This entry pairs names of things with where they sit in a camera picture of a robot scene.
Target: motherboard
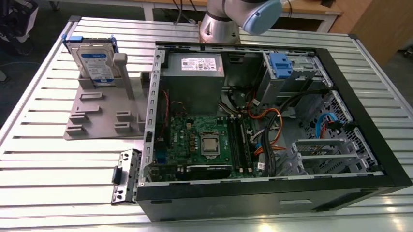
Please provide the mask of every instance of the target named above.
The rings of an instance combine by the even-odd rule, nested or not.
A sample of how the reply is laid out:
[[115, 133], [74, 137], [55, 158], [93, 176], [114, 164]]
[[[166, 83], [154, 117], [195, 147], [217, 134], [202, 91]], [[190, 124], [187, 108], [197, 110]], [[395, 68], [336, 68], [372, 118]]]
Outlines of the motherboard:
[[151, 166], [153, 177], [162, 179], [158, 181], [261, 175], [252, 160], [249, 118], [175, 116], [169, 129], [167, 147], [155, 151], [157, 163]]

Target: aluminum work surface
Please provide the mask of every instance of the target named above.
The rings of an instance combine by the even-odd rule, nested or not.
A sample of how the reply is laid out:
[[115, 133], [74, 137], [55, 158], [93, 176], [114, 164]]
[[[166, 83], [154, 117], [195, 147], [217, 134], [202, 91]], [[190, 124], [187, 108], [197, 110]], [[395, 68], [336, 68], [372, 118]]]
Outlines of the aluminum work surface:
[[[151, 70], [154, 41], [198, 41], [198, 26], [83, 18], [64, 33], [118, 39], [131, 77]], [[244, 44], [328, 48], [391, 148], [413, 178], [412, 109], [361, 44], [348, 35], [272, 30], [242, 32]], [[66, 141], [79, 71], [58, 41], [0, 132], [0, 230], [411, 231], [413, 187], [338, 211], [151, 223], [139, 206], [111, 206], [119, 152], [141, 140]]]

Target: blue hard drive label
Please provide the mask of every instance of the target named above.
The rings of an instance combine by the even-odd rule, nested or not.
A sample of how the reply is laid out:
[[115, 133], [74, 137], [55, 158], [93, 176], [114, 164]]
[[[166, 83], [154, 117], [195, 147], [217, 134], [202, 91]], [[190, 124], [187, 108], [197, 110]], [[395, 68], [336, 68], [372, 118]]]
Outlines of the blue hard drive label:
[[85, 68], [95, 83], [107, 86], [114, 81], [113, 69], [109, 63], [113, 63], [110, 57], [105, 53], [83, 53], [82, 61]]
[[83, 58], [105, 58], [106, 54], [82, 54]]

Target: ram slot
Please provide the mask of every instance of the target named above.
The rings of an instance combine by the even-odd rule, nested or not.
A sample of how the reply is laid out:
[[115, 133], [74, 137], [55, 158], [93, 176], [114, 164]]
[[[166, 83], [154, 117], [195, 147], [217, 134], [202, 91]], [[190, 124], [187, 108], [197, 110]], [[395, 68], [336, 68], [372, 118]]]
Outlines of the ram slot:
[[233, 166], [236, 170], [240, 170], [241, 163], [240, 163], [240, 149], [238, 149], [238, 142], [237, 142], [237, 126], [234, 123], [234, 119], [228, 119], [228, 130], [229, 130], [229, 142], [232, 147], [232, 156], [233, 156]]
[[240, 124], [241, 124], [241, 131], [244, 135], [244, 151], [245, 151], [245, 159], [246, 159], [246, 168], [248, 171], [252, 172], [252, 154], [250, 154], [250, 146], [248, 141], [248, 135], [246, 135], [246, 126], [245, 126], [245, 120], [240, 118]]
[[238, 159], [241, 161], [241, 167], [246, 170], [249, 168], [246, 156], [245, 156], [245, 132], [242, 128], [242, 124], [240, 122], [240, 119], [237, 118], [234, 120], [236, 124], [236, 135], [237, 135], [237, 145], [238, 145]]

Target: open computer tower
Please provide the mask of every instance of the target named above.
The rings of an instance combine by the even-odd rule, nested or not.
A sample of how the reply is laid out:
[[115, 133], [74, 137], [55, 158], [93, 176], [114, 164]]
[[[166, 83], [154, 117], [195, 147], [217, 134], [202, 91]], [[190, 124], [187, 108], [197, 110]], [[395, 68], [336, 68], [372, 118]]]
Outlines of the open computer tower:
[[337, 210], [412, 181], [326, 49], [157, 43], [113, 204], [151, 221]]

